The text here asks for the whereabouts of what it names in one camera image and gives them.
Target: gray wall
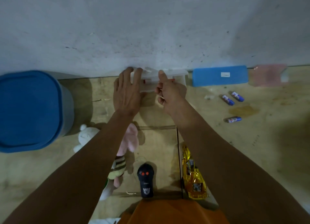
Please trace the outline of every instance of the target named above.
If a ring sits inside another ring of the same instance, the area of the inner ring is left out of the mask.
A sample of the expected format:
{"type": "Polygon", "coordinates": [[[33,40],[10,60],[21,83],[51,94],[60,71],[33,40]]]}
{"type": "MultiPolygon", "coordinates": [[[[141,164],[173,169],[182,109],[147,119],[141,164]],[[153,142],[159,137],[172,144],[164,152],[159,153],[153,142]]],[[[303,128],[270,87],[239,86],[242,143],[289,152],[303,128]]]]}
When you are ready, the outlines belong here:
{"type": "Polygon", "coordinates": [[[310,0],[0,0],[0,21],[0,74],[310,63],[310,0]]]}

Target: black device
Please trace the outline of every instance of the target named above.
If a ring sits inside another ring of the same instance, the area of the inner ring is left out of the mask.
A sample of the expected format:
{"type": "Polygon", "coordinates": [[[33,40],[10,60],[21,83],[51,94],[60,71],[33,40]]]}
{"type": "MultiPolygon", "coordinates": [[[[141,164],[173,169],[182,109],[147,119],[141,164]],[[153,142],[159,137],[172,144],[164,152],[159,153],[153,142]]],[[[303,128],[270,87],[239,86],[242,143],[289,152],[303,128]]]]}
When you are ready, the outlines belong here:
{"type": "Polygon", "coordinates": [[[148,163],[142,164],[137,172],[142,198],[151,198],[153,197],[153,177],[154,169],[148,163]]]}

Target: white container with blue lid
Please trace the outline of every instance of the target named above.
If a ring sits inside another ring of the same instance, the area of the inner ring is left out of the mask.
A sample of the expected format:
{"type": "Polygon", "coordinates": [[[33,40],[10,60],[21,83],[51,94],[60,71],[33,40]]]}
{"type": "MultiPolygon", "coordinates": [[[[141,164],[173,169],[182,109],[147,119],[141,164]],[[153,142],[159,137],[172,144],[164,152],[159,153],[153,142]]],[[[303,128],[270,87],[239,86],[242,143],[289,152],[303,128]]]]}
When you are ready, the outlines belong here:
{"type": "Polygon", "coordinates": [[[73,121],[71,93],[49,74],[0,76],[0,152],[44,148],[68,133],[73,121]]]}

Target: white animal logo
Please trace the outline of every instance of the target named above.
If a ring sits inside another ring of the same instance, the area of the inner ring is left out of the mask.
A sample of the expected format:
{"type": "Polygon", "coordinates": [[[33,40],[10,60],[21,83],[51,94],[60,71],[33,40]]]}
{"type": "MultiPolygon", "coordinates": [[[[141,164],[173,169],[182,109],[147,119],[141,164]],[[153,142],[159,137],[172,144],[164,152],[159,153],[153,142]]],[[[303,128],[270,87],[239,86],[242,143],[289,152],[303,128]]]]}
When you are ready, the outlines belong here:
{"type": "Polygon", "coordinates": [[[143,192],[148,195],[150,193],[150,188],[143,188],[143,192]]]}

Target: left hand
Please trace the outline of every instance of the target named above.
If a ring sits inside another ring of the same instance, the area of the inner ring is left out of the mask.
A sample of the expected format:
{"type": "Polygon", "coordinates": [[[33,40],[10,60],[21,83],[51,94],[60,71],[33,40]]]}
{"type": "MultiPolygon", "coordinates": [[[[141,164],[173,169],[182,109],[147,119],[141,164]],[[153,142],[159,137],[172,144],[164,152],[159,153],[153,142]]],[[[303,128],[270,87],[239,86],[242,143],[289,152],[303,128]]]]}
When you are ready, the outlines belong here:
{"type": "Polygon", "coordinates": [[[140,110],[140,81],[142,68],[134,72],[133,83],[130,83],[130,73],[134,68],[127,67],[114,81],[113,103],[115,111],[134,117],[140,110]]]}

